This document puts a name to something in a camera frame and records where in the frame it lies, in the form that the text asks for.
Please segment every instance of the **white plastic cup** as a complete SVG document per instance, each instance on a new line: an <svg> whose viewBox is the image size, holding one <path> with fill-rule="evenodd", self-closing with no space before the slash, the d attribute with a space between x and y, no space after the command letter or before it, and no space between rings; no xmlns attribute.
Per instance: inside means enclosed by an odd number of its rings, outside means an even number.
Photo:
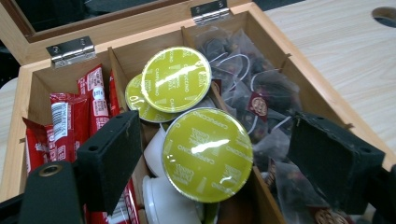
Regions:
<svg viewBox="0 0 396 224"><path fill-rule="evenodd" d="M143 178L143 200L148 224L201 224L202 203L179 193L166 176Z"/></svg>
<svg viewBox="0 0 396 224"><path fill-rule="evenodd" d="M162 159L165 135L166 131L161 125L160 129L154 134L144 151L146 164L155 176L166 176L165 170L163 169Z"/></svg>

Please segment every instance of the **yellow-green lid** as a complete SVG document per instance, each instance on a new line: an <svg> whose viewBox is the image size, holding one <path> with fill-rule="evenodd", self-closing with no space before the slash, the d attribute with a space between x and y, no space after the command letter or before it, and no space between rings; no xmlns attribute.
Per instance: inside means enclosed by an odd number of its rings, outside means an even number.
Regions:
<svg viewBox="0 0 396 224"><path fill-rule="evenodd" d="M163 168L183 195L202 203L233 196L248 180L253 149L244 127L216 108L180 115L163 143Z"/></svg>
<svg viewBox="0 0 396 224"><path fill-rule="evenodd" d="M177 113L192 108L210 87L207 59L196 49L172 47L158 52L143 69L142 93L154 108Z"/></svg>
<svg viewBox="0 0 396 224"><path fill-rule="evenodd" d="M131 110L138 110L143 120L159 123L175 119L178 114L165 113L153 108L146 102L141 92L142 75L137 75L129 81L125 89L125 101Z"/></svg>

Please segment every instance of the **wooden box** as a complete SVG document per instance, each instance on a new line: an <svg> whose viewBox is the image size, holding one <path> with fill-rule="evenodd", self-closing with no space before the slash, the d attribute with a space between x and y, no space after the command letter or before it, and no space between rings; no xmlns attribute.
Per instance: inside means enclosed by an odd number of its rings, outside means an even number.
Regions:
<svg viewBox="0 0 396 224"><path fill-rule="evenodd" d="M360 138L387 150L385 144L257 5L248 0L230 0L228 1L232 14L230 17L197 25L191 18L191 8L207 2L209 1L176 2L170 6L158 7L133 16L125 14L121 19L79 28L74 32L60 32L59 35L51 38L46 38L46 34L42 34L38 39L26 38L22 32L18 32L20 30L18 24L7 15L8 12L3 7L0 7L1 19L4 21L0 27L3 32L2 41L12 48L11 52L22 64L12 125L9 130L0 202L23 192L25 185L23 143L25 126L21 117L42 124L50 123L50 101L46 100L49 94L56 91L77 92L77 79L99 63L103 65L104 80L108 80L111 69L114 71L119 103L124 110L127 110L124 101L125 86L133 76L141 73L149 58L168 47L194 47L193 38L209 29L211 25L232 32L243 29L262 54L300 87L300 99L304 111L331 119ZM96 57L82 63L53 68L46 48L86 35L95 45ZM214 88L210 90L209 95L216 102L217 107L224 108L219 93ZM157 128L144 126L142 134L144 145L149 142ZM384 166L389 167L389 165L389 161L384 162ZM141 205L143 205L142 179L147 174L149 170L142 158L133 174L135 189L138 192L136 197ZM238 218L246 220L249 217L252 218L252 223L285 223L275 199L256 167L253 168L250 179L241 189L240 194L232 197L227 204L233 209L232 211L238 212L231 212L230 214L233 213L236 217L225 218L224 223L229 223L230 220L236 221ZM140 215L144 222L144 208L140 211Z"/></svg>

